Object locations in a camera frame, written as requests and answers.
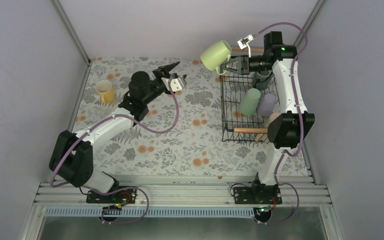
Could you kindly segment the light green mug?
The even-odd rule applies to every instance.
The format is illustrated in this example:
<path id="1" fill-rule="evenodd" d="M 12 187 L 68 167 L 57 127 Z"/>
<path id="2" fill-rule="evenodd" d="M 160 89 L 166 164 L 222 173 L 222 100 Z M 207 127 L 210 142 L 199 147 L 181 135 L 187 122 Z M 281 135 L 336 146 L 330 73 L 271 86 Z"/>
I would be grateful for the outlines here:
<path id="1" fill-rule="evenodd" d="M 207 48 L 200 55 L 200 60 L 209 71 L 215 71 L 219 76 L 223 76 L 226 71 L 221 70 L 221 65 L 229 61 L 231 56 L 231 46 L 227 41 L 220 40 Z"/>

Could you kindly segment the dark green mug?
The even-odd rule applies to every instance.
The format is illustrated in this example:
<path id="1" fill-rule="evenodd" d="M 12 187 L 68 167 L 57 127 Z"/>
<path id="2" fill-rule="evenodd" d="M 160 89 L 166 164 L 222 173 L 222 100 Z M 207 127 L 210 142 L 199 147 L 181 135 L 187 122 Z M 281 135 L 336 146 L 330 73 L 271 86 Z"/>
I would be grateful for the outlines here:
<path id="1" fill-rule="evenodd" d="M 272 76 L 273 73 L 270 70 L 255 72 L 252 76 L 251 85 L 259 91 L 265 91 L 269 86 Z"/>

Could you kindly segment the green plastic tumbler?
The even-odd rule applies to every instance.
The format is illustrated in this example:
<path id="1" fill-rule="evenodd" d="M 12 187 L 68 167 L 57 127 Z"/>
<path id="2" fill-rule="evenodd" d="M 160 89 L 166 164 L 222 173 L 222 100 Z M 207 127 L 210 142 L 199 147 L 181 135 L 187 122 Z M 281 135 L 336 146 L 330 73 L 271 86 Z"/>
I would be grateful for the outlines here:
<path id="1" fill-rule="evenodd" d="M 238 111 L 245 116 L 252 116 L 256 113 L 260 102 L 261 92 L 256 88 L 249 89 L 241 99 Z"/>

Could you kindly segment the lavender plastic tumbler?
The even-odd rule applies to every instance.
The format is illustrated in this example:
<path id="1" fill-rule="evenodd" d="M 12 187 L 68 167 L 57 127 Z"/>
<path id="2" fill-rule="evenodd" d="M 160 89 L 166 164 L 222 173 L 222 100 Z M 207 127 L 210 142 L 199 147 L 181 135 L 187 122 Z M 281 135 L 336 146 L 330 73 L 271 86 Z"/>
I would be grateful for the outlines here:
<path id="1" fill-rule="evenodd" d="M 269 117 L 273 113 L 276 101 L 277 99 L 274 94 L 265 94 L 257 106 L 257 115 L 262 117 Z"/>

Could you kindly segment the yellow mug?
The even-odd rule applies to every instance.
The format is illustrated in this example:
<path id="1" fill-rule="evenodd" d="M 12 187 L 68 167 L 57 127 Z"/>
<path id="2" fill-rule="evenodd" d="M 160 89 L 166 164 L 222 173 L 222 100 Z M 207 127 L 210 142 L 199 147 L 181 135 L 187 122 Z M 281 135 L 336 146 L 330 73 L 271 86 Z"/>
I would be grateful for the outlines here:
<path id="1" fill-rule="evenodd" d="M 112 103 L 116 99 L 116 92 L 109 80 L 100 80 L 95 84 L 95 91 L 103 104 Z"/>

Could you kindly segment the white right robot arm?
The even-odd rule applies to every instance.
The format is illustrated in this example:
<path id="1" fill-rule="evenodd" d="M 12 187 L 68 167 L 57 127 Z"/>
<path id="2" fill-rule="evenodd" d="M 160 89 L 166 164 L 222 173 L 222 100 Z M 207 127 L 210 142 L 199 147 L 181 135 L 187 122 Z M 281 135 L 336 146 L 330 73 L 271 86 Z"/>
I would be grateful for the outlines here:
<path id="1" fill-rule="evenodd" d="M 266 33 L 263 40 L 263 54 L 234 56 L 221 65 L 226 74 L 221 91 L 224 140 L 268 145 L 256 174 L 260 184 L 250 191 L 258 204 L 269 199 L 267 186 L 278 183 L 285 159 L 299 154 L 315 123 L 300 90 L 297 48 L 285 44 L 279 31 Z"/>

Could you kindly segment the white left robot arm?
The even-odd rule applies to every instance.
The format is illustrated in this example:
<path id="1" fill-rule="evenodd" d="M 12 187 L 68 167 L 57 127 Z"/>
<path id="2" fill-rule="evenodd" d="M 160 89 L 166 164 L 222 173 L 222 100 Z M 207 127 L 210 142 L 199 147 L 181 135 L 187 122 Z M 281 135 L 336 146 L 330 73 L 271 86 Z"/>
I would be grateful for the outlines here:
<path id="1" fill-rule="evenodd" d="M 159 135 L 170 132 L 176 126 L 180 117 L 180 106 L 176 99 L 174 121 L 168 129 L 151 129 L 141 121 L 148 114 L 148 105 L 152 101 L 163 93 L 174 97 L 176 92 L 186 87 L 187 76 L 172 72 L 179 64 L 177 61 L 159 66 L 152 71 L 154 79 L 150 79 L 145 71 L 135 72 L 122 102 L 112 113 L 80 131 L 62 131 L 49 161 L 52 172 L 50 186 L 58 188 L 70 184 L 76 188 L 85 187 L 98 193 L 104 201 L 114 202 L 119 197 L 118 182 L 111 175 L 94 169 L 94 150 L 135 126 Z"/>

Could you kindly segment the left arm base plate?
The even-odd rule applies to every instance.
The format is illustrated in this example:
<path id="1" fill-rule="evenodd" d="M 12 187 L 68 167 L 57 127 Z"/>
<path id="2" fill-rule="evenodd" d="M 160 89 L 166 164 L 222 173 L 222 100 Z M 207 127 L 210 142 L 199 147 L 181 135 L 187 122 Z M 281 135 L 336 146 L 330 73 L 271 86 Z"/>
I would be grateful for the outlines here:
<path id="1" fill-rule="evenodd" d="M 88 204 L 134 204 L 136 196 L 136 188 L 124 189 L 110 195 L 103 195 L 93 189 L 88 191 L 85 201 Z"/>

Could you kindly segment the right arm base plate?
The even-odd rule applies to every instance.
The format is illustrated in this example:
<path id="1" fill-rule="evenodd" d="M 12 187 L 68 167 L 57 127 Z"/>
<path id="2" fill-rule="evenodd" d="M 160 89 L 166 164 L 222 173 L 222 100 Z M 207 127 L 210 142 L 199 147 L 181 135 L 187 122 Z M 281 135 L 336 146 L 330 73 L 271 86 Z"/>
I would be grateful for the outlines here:
<path id="1" fill-rule="evenodd" d="M 235 186 L 233 198 L 237 205 L 281 205 L 282 194 L 278 185 L 266 185 L 260 189 Z"/>

